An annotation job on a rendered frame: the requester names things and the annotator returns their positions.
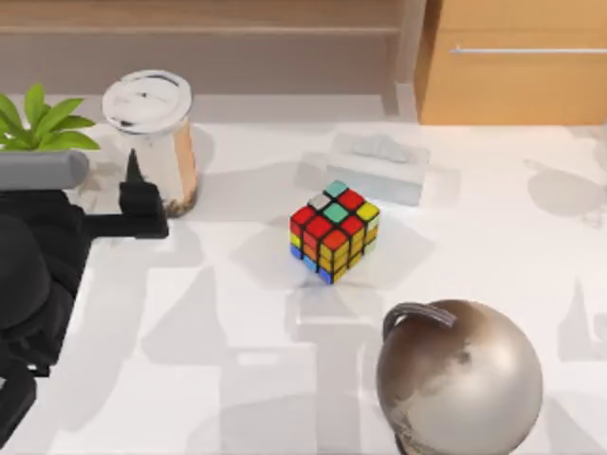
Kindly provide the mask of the pale grey rounded box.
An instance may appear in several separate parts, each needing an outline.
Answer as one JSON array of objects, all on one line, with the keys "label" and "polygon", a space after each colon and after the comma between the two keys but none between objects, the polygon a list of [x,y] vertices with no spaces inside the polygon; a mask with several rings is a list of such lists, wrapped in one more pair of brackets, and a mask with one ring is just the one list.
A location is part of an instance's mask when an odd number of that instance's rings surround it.
[{"label": "pale grey rounded box", "polygon": [[86,179],[88,157],[79,151],[0,153],[0,191],[71,190]]}]

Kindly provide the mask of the white lidded drink cup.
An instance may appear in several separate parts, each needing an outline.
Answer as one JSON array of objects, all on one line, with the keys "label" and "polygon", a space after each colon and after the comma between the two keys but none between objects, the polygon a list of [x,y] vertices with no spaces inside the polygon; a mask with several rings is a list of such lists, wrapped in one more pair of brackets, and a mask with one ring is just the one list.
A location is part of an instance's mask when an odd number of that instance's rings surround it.
[{"label": "white lidded drink cup", "polygon": [[126,154],[137,154],[144,178],[157,186],[171,218],[192,209],[198,194],[192,107],[190,83],[160,69],[122,76],[101,99],[105,120],[116,131],[114,143]]}]

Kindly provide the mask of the green leafy plant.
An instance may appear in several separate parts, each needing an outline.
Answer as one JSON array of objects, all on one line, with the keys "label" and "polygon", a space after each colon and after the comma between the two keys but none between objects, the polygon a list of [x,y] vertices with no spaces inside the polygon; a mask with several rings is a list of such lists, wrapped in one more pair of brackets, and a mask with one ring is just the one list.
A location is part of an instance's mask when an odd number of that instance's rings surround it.
[{"label": "green leafy plant", "polygon": [[100,144],[82,132],[96,122],[75,114],[82,103],[82,98],[67,98],[50,105],[43,86],[33,84],[24,97],[25,124],[16,104],[0,92],[0,151],[99,150]]}]

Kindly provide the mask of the wooden open shelf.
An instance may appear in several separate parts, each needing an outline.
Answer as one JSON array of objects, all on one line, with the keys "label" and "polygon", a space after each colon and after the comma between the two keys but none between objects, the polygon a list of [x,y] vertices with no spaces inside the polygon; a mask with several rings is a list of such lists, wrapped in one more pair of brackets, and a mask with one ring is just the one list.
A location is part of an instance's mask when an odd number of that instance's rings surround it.
[{"label": "wooden open shelf", "polygon": [[100,92],[167,69],[204,95],[377,94],[423,0],[0,0],[0,89]]}]

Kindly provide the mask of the colourful puzzle cube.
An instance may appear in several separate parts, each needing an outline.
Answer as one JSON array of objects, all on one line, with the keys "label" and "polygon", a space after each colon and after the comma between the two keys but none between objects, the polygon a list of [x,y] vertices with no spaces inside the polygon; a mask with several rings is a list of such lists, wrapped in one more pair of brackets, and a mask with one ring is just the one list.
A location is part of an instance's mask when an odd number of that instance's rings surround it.
[{"label": "colourful puzzle cube", "polygon": [[375,204],[335,180],[290,216],[290,253],[334,284],[373,250],[379,221]]}]

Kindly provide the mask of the pale grey tissue box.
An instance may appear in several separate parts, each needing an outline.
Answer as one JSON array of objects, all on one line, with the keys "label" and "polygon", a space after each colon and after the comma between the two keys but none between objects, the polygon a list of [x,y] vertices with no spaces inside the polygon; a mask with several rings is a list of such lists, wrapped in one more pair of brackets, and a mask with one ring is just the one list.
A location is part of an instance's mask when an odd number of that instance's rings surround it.
[{"label": "pale grey tissue box", "polygon": [[326,172],[369,198],[415,207],[423,192],[430,151],[385,134],[335,137]]}]

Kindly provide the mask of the silver beige globe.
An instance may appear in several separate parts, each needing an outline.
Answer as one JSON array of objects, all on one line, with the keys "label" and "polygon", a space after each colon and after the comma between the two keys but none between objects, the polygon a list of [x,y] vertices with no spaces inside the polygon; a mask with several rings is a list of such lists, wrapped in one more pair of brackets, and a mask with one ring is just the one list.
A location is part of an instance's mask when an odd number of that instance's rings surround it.
[{"label": "silver beige globe", "polygon": [[511,455],[543,370],[523,330],[481,302],[402,302],[382,323],[377,398],[401,455]]}]

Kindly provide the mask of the wooden cupboard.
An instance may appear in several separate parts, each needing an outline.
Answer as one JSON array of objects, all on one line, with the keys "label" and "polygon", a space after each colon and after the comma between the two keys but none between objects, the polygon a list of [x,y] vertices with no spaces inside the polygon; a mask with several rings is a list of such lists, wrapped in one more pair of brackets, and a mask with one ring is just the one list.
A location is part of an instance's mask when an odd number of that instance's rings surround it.
[{"label": "wooden cupboard", "polygon": [[599,125],[607,55],[461,55],[461,47],[607,48],[607,0],[427,0],[414,72],[427,125]]}]

